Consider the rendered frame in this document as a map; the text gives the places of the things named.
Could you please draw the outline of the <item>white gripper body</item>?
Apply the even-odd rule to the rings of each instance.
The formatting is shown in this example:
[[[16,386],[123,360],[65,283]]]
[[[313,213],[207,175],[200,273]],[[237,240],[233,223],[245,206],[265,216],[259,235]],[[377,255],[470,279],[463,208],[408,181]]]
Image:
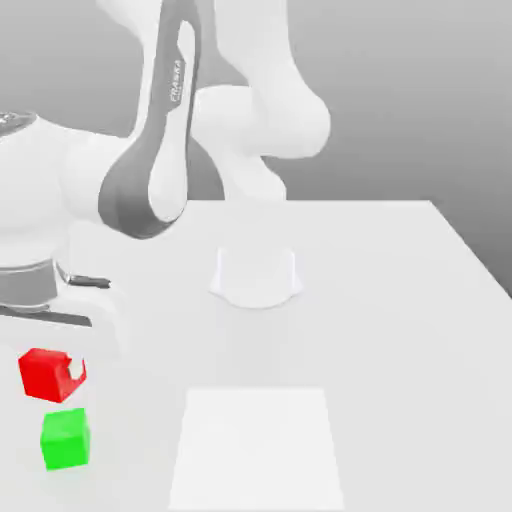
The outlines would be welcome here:
[[[22,354],[31,348],[81,357],[121,354],[121,317],[105,301],[58,299],[41,307],[0,304],[0,345]]]

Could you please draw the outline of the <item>small red cube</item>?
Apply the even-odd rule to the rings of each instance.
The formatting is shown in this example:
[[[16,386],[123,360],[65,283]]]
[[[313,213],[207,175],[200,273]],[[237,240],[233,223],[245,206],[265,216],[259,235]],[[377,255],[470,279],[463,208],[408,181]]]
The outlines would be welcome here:
[[[32,348],[18,358],[25,394],[53,403],[64,402],[87,378],[85,361],[77,377],[70,373],[72,359],[63,351]]]

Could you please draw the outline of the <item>small green cube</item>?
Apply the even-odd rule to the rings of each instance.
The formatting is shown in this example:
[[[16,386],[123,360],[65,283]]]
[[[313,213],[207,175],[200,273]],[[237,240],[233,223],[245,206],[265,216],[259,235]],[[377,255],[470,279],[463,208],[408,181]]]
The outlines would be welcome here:
[[[90,443],[91,432],[84,408],[61,410],[44,416],[40,448],[47,471],[88,464]]]

